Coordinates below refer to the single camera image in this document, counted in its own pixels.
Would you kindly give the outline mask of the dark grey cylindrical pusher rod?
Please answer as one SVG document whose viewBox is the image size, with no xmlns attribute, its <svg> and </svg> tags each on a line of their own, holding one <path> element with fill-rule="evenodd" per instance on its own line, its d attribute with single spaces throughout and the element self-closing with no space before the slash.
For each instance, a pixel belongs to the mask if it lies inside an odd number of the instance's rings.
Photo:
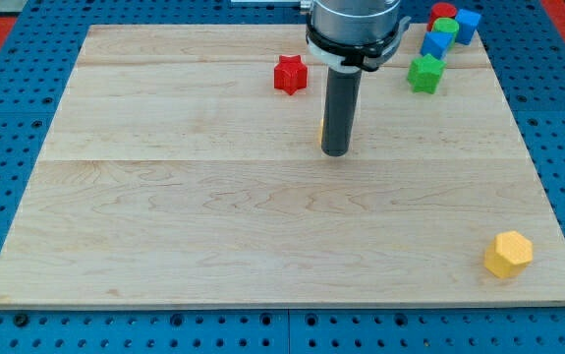
<svg viewBox="0 0 565 354">
<path fill-rule="evenodd" d="M 342 156 L 350 145 L 362 72 L 328 70 L 321 149 L 329 156 Z"/>
</svg>

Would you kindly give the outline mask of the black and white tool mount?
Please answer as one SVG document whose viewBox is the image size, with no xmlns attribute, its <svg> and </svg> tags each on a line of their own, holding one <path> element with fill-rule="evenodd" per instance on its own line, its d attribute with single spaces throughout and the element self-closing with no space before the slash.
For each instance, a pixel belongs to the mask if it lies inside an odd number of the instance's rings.
<svg viewBox="0 0 565 354">
<path fill-rule="evenodd" d="M 388 35 L 369 44 L 343 44 L 319 33 L 307 16 L 306 42 L 309 53 L 330 69 L 344 74 L 375 72 L 397 52 L 411 18 L 398 21 Z"/>
</svg>

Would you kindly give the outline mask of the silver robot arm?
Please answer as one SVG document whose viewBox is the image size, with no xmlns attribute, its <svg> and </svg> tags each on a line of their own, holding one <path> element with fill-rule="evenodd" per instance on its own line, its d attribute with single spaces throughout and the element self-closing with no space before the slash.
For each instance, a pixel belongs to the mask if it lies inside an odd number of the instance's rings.
<svg viewBox="0 0 565 354">
<path fill-rule="evenodd" d="M 411 18 L 399 14 L 400 0 L 309 0 L 309 52 L 328 67 L 321 149 L 347 153 L 364 72 L 375 72 L 398 50 Z"/>
</svg>

